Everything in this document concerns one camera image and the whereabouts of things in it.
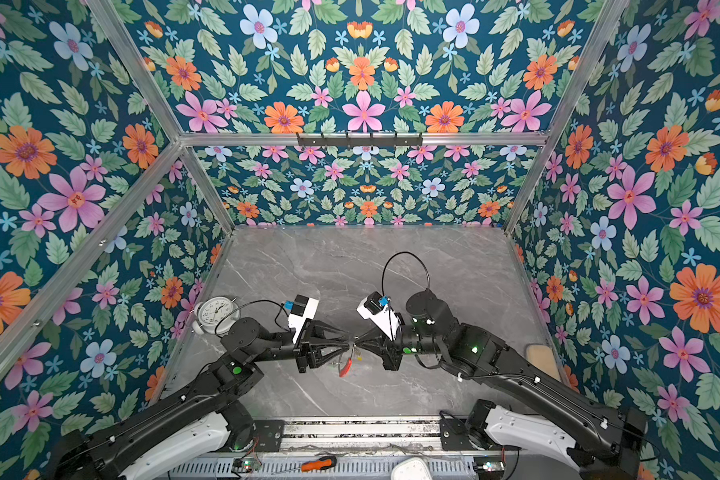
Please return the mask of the metal keyring disc red grip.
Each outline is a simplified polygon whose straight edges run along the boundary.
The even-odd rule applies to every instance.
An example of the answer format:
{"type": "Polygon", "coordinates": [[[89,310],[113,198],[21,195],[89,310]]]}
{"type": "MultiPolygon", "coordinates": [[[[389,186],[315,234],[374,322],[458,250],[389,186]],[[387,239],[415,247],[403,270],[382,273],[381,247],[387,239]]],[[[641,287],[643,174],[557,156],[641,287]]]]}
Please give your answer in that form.
{"type": "Polygon", "coordinates": [[[340,353],[337,362],[338,376],[344,378],[351,370],[355,354],[355,345],[350,344],[346,351],[340,353]]]}

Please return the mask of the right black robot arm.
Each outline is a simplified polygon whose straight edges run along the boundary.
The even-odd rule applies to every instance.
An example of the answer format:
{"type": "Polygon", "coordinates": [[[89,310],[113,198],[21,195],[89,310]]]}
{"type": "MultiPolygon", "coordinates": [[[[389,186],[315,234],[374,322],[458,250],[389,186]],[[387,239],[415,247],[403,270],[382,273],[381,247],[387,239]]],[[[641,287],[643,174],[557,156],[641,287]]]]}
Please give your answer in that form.
{"type": "Polygon", "coordinates": [[[645,414],[574,391],[498,336],[460,322],[429,289],[410,297],[406,310],[409,323],[378,292],[361,300],[358,314],[375,327],[358,337],[357,346],[378,355],[387,370],[398,369],[406,355],[434,354],[437,368],[502,391],[532,411],[520,414],[479,401],[467,420],[472,436],[553,459],[583,479],[638,478],[647,442],[645,414]]]}

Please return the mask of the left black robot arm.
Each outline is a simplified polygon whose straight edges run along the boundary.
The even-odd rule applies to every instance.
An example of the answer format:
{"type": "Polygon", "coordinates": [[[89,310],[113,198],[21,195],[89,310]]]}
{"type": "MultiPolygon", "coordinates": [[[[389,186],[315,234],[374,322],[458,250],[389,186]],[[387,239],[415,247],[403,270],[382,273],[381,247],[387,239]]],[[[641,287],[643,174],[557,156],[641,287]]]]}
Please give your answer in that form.
{"type": "Polygon", "coordinates": [[[318,368],[350,347],[349,334],[308,320],[298,334],[266,330],[245,317],[221,339],[223,354],[195,379],[113,426],[73,431],[52,450],[47,479],[156,479],[223,447],[246,449],[256,437],[240,399],[263,377],[261,361],[293,360],[318,368]]]}

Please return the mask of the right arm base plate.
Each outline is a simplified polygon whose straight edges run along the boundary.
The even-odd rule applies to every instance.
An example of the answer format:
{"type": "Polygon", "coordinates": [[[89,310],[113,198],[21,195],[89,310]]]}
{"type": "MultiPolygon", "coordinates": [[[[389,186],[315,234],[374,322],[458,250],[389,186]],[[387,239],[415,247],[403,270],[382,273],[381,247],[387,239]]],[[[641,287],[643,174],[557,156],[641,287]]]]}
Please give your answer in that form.
{"type": "Polygon", "coordinates": [[[483,439],[476,436],[464,420],[444,410],[440,410],[438,415],[440,442],[444,451],[486,449],[483,439]]]}

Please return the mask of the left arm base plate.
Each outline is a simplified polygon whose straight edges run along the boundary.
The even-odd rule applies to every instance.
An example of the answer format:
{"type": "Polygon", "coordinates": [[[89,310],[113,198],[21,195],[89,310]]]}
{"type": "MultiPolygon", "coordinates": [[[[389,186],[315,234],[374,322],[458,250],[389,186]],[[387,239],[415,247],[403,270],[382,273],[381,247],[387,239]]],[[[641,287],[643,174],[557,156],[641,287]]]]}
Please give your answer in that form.
{"type": "Polygon", "coordinates": [[[285,425],[283,420],[255,420],[230,435],[229,447],[236,452],[279,452],[285,425]]]}

